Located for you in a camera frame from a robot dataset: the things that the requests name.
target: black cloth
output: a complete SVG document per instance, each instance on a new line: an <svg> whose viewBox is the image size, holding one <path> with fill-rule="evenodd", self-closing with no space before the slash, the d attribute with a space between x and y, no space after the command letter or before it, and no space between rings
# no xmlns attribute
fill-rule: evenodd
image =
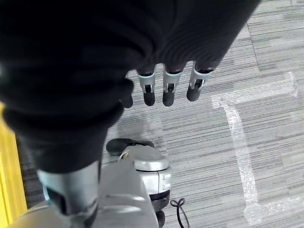
<svg viewBox="0 0 304 228"><path fill-rule="evenodd" d="M4 119L37 168L85 167L123 112L129 70L190 60L215 68L258 2L1 1Z"/></svg>

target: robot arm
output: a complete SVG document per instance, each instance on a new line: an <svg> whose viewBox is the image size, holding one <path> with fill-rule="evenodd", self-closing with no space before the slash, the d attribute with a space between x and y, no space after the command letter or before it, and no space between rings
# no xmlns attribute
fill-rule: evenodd
<svg viewBox="0 0 304 228"><path fill-rule="evenodd" d="M196 61L187 95L196 100L258 3L0 3L3 117L67 223L89 227L94 221L107 128L123 105L132 106L126 73L138 70L145 102L153 105L154 71L141 69L164 63L163 102L170 106L183 64Z"/></svg>

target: gray carpet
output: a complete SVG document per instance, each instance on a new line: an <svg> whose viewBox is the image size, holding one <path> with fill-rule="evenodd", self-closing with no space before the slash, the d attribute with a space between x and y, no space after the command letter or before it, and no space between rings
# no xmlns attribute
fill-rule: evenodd
<svg viewBox="0 0 304 228"><path fill-rule="evenodd" d="M304 1L265 0L238 35L200 99L186 98L188 63L174 105L147 107L135 72L134 105L110 130L169 155L173 199L186 198L192 228L304 227ZM28 207L43 200L19 147ZM115 162L104 152L103 166ZM176 211L165 210L165 228Z"/></svg>

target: black cable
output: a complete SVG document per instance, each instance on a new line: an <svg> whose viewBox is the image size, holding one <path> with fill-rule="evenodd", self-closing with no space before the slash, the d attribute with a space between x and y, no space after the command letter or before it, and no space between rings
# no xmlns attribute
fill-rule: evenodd
<svg viewBox="0 0 304 228"><path fill-rule="evenodd" d="M176 208L177 220L178 220L178 222L180 224L180 227L181 228L185 228L183 226L182 222L181 222L181 217L180 217L180 209L181 209L183 215L185 216L185 219L186 219L186 222L187 222L187 226L188 226L188 228L190 228L190 224L189 224L188 218L186 216L185 211L182 208L182 205L184 205L184 203L185 203L185 198L181 198L178 202L176 202L175 200L171 200L170 201L171 206L173 206L173 207Z"/></svg>

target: yellow object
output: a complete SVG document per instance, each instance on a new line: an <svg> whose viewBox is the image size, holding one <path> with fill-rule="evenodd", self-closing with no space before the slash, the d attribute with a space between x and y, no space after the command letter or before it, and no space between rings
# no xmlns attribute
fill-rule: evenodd
<svg viewBox="0 0 304 228"><path fill-rule="evenodd" d="M2 119L0 103L0 228L27 211L15 134Z"/></svg>

